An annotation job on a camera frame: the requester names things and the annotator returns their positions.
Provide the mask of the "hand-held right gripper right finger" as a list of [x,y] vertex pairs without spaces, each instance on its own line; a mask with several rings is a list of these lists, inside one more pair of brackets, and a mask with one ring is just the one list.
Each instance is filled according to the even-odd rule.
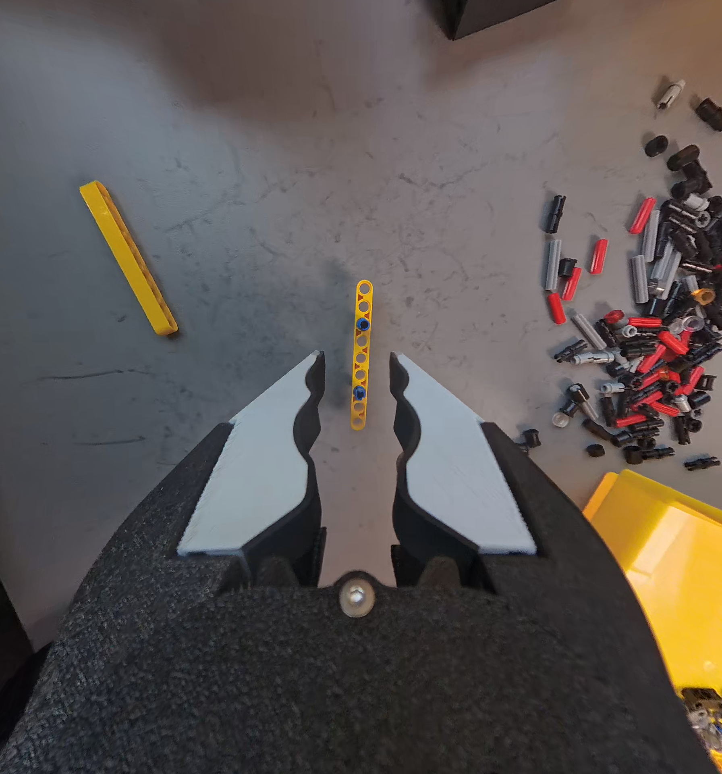
[[389,368],[401,447],[393,525],[405,566],[444,557],[471,585],[482,556],[536,556],[482,417],[405,354],[393,352]]

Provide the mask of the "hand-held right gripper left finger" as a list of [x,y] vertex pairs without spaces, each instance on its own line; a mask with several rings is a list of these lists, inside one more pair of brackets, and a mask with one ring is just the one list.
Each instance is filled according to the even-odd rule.
[[310,451],[325,387],[326,357],[314,351],[229,421],[178,556],[231,556],[249,580],[280,557],[299,585],[317,585],[326,529]]

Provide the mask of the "yellow lego beam with blue pins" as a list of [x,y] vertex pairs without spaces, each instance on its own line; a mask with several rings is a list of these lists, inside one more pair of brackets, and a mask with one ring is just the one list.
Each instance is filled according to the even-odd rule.
[[373,293],[373,284],[367,279],[356,285],[350,399],[350,426],[354,431],[361,431],[366,426]]

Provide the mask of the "long yellow lego beam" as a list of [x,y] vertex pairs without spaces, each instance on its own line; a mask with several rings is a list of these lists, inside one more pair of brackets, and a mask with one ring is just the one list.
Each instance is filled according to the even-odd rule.
[[94,180],[79,192],[154,333],[176,334],[178,324],[106,187]]

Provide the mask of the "pile of small lego pins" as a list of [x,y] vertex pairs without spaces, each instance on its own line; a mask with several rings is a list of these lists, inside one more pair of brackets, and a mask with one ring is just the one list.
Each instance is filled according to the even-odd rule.
[[533,408],[552,408],[544,447],[562,468],[589,457],[617,465],[674,458],[687,470],[722,464],[722,191],[703,146],[722,137],[722,106],[663,79],[645,128],[633,197],[592,220],[588,251],[562,247],[562,189],[542,213],[541,257],[525,253],[525,289],[541,281],[533,322],[559,330],[551,365],[523,384]]

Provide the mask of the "heap of grey lego connectors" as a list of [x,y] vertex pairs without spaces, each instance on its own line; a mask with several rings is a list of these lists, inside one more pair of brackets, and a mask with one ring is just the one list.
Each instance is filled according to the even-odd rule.
[[695,735],[722,773],[722,692],[709,687],[685,687],[680,696]]

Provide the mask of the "yellow plastic bin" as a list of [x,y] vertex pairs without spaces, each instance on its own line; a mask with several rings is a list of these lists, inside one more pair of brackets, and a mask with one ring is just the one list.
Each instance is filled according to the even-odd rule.
[[722,698],[722,510],[624,470],[602,478],[583,515],[637,595],[678,697]]

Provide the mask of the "black box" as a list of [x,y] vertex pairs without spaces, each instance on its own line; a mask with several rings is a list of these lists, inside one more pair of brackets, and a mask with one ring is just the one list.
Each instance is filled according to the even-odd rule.
[[552,4],[552,1],[439,1],[442,27],[449,40],[474,33]]

